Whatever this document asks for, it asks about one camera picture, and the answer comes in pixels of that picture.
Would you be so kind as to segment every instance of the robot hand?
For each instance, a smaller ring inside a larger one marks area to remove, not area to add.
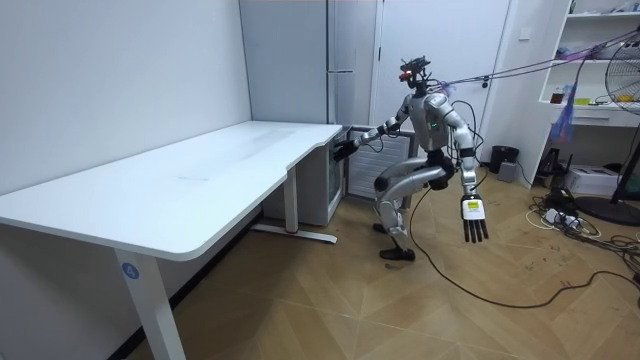
[[[359,146],[353,140],[340,141],[336,144],[336,152],[333,154],[333,160],[336,162],[348,158],[351,154],[358,151]]]
[[[462,222],[464,225],[464,240],[476,243],[482,242],[484,235],[485,239],[489,238],[489,232],[487,231],[487,223],[485,222],[484,204],[482,198],[479,195],[464,195],[461,200]]]

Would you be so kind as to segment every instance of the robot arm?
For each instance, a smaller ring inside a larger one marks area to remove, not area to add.
[[[360,146],[367,145],[374,140],[378,140],[383,135],[388,135],[394,131],[400,130],[402,123],[409,118],[409,99],[411,99],[411,95],[407,95],[402,106],[398,109],[396,116],[390,118],[384,124],[369,130],[355,140],[345,140],[336,144],[339,149],[333,156],[334,160],[341,161],[358,151]]]
[[[462,160],[460,164],[462,176],[462,190],[464,195],[461,200],[461,217],[464,226],[465,240],[469,242],[482,241],[482,237],[489,237],[485,222],[484,204],[478,195],[475,173],[475,144],[473,133],[469,125],[455,111],[443,94],[431,94],[425,99],[425,107],[429,112],[434,112],[445,124],[453,128],[453,138],[458,155]]]

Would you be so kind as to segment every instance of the desk top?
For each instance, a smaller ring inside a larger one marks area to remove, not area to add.
[[[341,129],[247,121],[0,196],[0,223],[190,260]]]

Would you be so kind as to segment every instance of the robot knee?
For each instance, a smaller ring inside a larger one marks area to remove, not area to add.
[[[384,192],[389,188],[389,179],[379,176],[373,182],[373,187],[377,192]]]

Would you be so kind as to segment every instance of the black trash can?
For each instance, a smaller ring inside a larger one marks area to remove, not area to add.
[[[489,163],[489,171],[494,174],[500,172],[500,165],[503,162],[515,163],[520,150],[510,146],[497,145],[491,148],[491,162]]]

